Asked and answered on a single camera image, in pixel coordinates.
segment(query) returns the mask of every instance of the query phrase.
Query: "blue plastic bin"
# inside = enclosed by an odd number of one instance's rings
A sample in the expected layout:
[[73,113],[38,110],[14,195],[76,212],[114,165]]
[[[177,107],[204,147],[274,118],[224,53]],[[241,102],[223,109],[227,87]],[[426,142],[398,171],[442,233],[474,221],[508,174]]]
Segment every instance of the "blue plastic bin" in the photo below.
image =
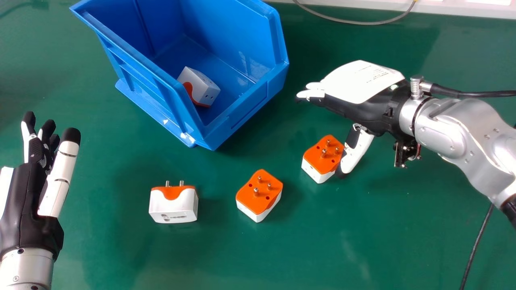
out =
[[[70,8],[98,35],[116,87],[187,146],[219,147],[282,88],[288,57],[278,12],[260,0],[83,0]],[[220,87],[196,107],[185,67]]]

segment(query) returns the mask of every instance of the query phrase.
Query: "green table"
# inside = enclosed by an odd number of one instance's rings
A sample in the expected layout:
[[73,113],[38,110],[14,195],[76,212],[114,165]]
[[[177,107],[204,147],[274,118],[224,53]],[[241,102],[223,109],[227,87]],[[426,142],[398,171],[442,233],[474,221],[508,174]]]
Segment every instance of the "green table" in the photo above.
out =
[[[116,75],[72,2],[19,3],[0,11],[0,164],[23,160],[26,110],[39,125],[54,118],[58,131],[83,134],[60,216],[66,238],[54,289],[458,288],[487,200],[429,151],[408,170],[393,168],[390,136],[373,142],[349,179],[316,185],[300,169],[303,152],[325,134],[344,139],[351,123],[293,98],[356,59],[462,90],[514,89],[516,22],[412,13],[357,27],[275,4],[291,61],[285,88],[210,152],[185,147],[114,88]],[[397,14],[321,11],[363,20]],[[489,102],[516,122],[516,98]],[[234,197],[260,168],[284,191],[255,224]],[[197,186],[197,222],[154,223],[149,191],[165,180]],[[515,239],[495,212],[467,289],[514,288]]]

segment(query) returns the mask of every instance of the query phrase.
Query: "robotic arm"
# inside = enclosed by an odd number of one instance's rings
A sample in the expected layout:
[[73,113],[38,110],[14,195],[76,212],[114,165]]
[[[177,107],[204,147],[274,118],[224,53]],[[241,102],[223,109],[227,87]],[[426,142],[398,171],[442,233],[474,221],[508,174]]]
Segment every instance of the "robotic arm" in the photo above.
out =
[[[346,140],[342,173],[353,169],[373,137],[389,133],[396,139],[395,167],[420,159],[421,146],[436,152],[459,167],[516,229],[516,129],[476,99],[516,95],[515,91],[464,93],[422,76],[408,82],[395,70],[361,60],[337,68],[307,89],[298,93],[299,100],[356,123],[348,136],[356,144]],[[436,99],[432,94],[452,98]],[[353,131],[358,129],[359,136],[370,137],[357,137]]]
[[36,117],[21,122],[25,163],[0,171],[0,287],[50,290],[64,232],[57,218],[68,194],[80,132],[59,136],[48,120],[35,131]]

